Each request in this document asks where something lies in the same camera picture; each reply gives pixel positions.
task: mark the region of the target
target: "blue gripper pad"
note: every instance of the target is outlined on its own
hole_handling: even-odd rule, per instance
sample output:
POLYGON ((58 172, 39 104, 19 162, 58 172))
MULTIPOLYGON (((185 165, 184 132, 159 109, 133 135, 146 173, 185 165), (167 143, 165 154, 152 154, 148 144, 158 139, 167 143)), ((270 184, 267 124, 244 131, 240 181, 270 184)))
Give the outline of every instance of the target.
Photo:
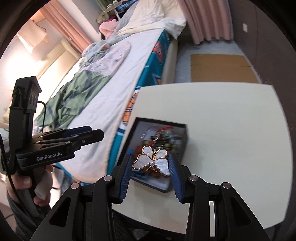
POLYGON ((124 174, 120 183, 119 199, 121 200, 121 202, 123 202, 123 200, 125 199, 126 192, 128 190, 128 184, 131 178, 132 158, 133 158, 133 155, 130 155, 128 164, 126 165, 126 169, 124 171, 124 174))
POLYGON ((63 137, 66 138, 66 137, 70 137, 73 135, 78 135, 80 133, 88 132, 91 130, 92 129, 90 126, 77 127, 77 128, 66 130, 65 133, 63 134, 63 137))
POLYGON ((183 201, 183 189, 182 189, 182 183, 180 180, 180 177, 178 175, 178 172, 176 170, 176 166, 173 160, 173 156, 169 155, 168 156, 168 169, 170 171, 170 177, 172 180, 172 184, 175 190, 176 198, 179 199, 179 202, 183 201))

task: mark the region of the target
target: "cardboard sheet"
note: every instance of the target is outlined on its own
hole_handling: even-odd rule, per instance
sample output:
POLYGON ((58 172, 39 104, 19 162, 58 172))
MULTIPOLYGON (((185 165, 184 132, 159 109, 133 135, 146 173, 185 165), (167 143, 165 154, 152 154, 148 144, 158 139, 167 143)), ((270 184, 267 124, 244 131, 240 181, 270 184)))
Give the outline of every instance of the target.
POLYGON ((192 54, 191 82, 223 81, 258 83, 244 56, 192 54))

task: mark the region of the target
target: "black box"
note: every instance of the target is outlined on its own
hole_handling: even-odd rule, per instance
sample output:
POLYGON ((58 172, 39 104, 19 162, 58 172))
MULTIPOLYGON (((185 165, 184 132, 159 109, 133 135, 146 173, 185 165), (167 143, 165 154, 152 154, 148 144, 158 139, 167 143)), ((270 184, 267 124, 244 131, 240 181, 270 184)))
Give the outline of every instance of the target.
MULTIPOLYGON (((178 145, 176 144, 176 147, 172 150, 177 154, 181 162, 188 138, 186 124, 137 117, 124 143, 117 165, 121 164, 127 154, 134 154, 136 156, 136 149, 139 150, 139 148, 144 146, 143 143, 147 142, 146 139, 149 138, 151 134, 156 133, 157 129, 170 129, 174 136, 182 137, 181 140, 176 141, 178 145)), ((133 169, 131 179, 161 192, 168 192, 171 186, 170 176, 164 177, 161 175, 159 178, 154 178, 145 170, 136 171, 133 169)))

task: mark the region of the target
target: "butterfly brooch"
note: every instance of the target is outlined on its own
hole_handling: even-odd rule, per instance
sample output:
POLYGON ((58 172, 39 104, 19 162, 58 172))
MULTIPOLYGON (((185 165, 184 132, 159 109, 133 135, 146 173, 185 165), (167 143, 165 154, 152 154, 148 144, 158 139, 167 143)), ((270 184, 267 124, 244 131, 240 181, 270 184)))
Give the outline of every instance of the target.
POLYGON ((165 158, 167 156, 166 149, 159 149, 158 151, 152 150, 150 146, 144 146, 142 148, 142 153, 138 155, 136 161, 133 164, 135 170, 140 170, 145 167, 151 168, 157 172, 157 170, 164 176, 169 176, 170 171, 168 169, 168 160, 165 158))

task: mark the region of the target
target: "white table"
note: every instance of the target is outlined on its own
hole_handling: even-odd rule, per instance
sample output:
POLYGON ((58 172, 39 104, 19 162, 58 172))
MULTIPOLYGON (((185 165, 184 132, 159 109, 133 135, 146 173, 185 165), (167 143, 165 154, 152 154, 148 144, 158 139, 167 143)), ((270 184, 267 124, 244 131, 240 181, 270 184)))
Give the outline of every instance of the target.
MULTIPOLYGON (((287 122, 272 86, 251 83, 182 83, 144 87, 131 119, 188 125, 182 164, 208 183, 229 182, 263 228, 283 221, 292 185, 287 122)), ((130 181, 116 211, 142 223, 185 233, 188 204, 130 181)), ((210 235, 215 235, 213 206, 210 235)))

